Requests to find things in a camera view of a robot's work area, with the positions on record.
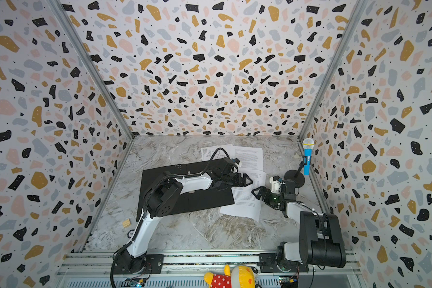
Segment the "small wooden block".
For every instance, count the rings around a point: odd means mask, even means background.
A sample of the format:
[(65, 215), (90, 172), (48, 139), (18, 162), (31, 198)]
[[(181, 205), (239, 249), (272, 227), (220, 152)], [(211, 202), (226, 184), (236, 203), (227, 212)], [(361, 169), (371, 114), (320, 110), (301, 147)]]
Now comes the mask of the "small wooden block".
[(128, 227), (130, 227), (132, 224), (131, 224), (130, 219), (127, 219), (127, 220), (125, 220), (125, 221), (122, 222), (122, 225), (123, 225), (124, 228), (128, 228)]

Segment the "aluminium mounting rail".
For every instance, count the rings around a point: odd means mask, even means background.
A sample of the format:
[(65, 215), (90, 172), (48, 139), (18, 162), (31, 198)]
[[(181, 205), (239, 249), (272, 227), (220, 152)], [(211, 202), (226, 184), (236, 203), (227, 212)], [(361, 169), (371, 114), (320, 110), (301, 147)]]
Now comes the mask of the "aluminium mounting rail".
[(206, 288), (207, 272), (222, 274), (224, 267), (256, 267), (256, 283), (263, 288), (364, 288), (366, 286), (355, 255), (346, 252), (344, 268), (318, 268), (308, 265), (309, 272), (262, 273), (258, 267), (260, 253), (273, 250), (183, 250), (153, 251), (163, 254), (160, 274), (114, 275), (110, 281), (112, 251), (71, 253), (56, 274), (58, 288)]

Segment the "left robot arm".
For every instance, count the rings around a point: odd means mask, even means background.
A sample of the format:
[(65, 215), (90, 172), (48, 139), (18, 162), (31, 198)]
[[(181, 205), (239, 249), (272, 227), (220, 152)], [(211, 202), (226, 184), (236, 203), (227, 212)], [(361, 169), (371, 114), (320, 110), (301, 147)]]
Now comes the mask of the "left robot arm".
[(136, 216), (130, 240), (113, 255), (110, 273), (134, 274), (147, 270), (160, 273), (147, 255), (160, 220), (167, 216), (208, 210), (234, 204), (233, 188), (247, 187), (253, 180), (239, 170), (235, 158), (177, 164), (143, 172)]

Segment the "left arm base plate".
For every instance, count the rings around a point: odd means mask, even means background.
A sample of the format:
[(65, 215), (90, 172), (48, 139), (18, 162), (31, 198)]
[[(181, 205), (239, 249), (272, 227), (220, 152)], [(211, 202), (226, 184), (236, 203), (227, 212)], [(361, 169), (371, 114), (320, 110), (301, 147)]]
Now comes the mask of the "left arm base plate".
[(116, 257), (113, 265), (114, 275), (126, 274), (160, 274), (164, 263), (163, 254), (144, 254), (133, 258), (128, 252)]

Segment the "orange black binder folder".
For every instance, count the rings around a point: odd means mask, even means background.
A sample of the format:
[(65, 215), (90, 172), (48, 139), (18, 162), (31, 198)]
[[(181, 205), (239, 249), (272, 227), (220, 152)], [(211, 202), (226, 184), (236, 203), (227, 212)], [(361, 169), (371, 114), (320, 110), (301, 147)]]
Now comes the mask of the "orange black binder folder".
[(234, 204), (232, 189), (239, 187), (223, 190), (210, 187), (210, 163), (216, 160), (144, 170), (136, 220), (140, 220), (145, 202), (148, 203), (147, 210), (152, 218)]

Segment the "black microphone stand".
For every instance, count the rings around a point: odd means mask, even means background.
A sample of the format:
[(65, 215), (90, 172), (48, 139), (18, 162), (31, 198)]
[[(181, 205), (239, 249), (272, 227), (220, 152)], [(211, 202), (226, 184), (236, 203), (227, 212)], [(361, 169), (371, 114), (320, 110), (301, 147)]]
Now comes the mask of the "black microphone stand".
[(298, 188), (301, 188), (306, 183), (306, 178), (302, 173), (304, 162), (301, 162), (296, 170), (289, 170), (285, 173), (284, 179), (294, 181)]

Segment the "text paper sheet back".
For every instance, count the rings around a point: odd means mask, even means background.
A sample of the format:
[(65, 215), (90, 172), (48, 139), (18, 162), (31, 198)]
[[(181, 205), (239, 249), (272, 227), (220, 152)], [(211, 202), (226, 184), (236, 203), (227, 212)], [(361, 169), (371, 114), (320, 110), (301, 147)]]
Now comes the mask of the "text paper sheet back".
[(264, 152), (262, 148), (234, 146), (233, 151), (235, 158), (240, 161), (242, 168), (253, 170), (264, 169)]

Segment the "blue toy microphone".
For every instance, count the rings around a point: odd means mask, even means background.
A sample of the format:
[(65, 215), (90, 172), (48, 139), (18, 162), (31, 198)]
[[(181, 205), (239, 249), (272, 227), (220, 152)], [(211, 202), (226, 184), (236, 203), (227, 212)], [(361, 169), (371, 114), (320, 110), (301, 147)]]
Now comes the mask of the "blue toy microphone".
[(304, 149), (304, 175), (310, 174), (310, 164), (312, 159), (312, 152), (314, 148), (314, 140), (312, 138), (306, 138), (302, 141), (302, 147)]

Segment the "text paper sheet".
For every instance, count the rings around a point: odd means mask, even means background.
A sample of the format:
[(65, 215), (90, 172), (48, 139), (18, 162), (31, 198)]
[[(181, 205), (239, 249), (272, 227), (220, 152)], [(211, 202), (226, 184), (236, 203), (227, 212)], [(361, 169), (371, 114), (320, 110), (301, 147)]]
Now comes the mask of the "text paper sheet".
[(235, 158), (240, 161), (242, 168), (253, 170), (264, 169), (264, 152), (262, 148), (234, 146), (233, 151)]
[(261, 202), (253, 196), (252, 190), (265, 185), (266, 173), (255, 169), (241, 169), (241, 172), (247, 174), (253, 180), (253, 183), (247, 187), (233, 188), (232, 193), (235, 203), (221, 207), (220, 213), (228, 216), (250, 218), (259, 222)]

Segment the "yellow red plush toy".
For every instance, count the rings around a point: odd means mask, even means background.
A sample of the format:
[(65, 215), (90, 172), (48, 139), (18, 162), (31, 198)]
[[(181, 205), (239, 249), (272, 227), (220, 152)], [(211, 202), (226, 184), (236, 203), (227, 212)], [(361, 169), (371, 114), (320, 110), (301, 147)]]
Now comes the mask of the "yellow red plush toy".
[(204, 282), (209, 288), (261, 288), (261, 285), (256, 283), (258, 273), (256, 267), (238, 265), (231, 269), (226, 265), (224, 274), (207, 272)]

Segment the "paper sheet with diagram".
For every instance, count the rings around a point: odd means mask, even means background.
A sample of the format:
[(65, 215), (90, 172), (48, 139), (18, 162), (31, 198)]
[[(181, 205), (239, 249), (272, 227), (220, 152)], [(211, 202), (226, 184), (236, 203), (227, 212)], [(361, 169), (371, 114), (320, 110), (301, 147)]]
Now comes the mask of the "paper sheet with diagram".
[(213, 153), (220, 148), (216, 152), (216, 155), (214, 156), (214, 160), (228, 157), (228, 158), (234, 158), (234, 146), (232, 144), (229, 145), (217, 145), (217, 146), (209, 146), (201, 148), (201, 160), (202, 161), (208, 161), (210, 160)]

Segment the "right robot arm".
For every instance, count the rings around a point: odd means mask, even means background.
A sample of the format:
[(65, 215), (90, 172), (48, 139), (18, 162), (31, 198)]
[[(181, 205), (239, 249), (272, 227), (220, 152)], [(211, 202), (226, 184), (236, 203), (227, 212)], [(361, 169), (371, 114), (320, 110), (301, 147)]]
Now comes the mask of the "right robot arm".
[(252, 195), (285, 218), (299, 225), (295, 242), (281, 242), (272, 261), (281, 271), (289, 272), (302, 266), (344, 268), (346, 249), (337, 216), (318, 212), (299, 201), (300, 186), (294, 180), (271, 179), (271, 188), (258, 187)]

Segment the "text paper sheet front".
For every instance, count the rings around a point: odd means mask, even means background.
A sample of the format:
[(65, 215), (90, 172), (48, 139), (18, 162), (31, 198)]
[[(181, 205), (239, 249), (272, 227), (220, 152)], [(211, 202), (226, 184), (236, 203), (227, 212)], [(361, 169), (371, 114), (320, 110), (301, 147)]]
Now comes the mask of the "text paper sheet front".
[(241, 172), (247, 174), (253, 180), (253, 183), (247, 187), (233, 188), (232, 193), (235, 203), (221, 207), (220, 213), (228, 216), (250, 218), (259, 222), (261, 202), (253, 196), (252, 190), (265, 185), (266, 173), (255, 169), (241, 169)]

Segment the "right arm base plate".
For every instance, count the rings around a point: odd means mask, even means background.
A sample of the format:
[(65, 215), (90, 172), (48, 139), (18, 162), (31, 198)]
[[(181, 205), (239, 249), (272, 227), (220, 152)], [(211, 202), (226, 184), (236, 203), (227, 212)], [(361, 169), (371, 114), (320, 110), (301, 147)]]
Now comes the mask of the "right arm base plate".
[(278, 260), (275, 253), (260, 253), (258, 267), (262, 273), (309, 272), (307, 265), (289, 260)]

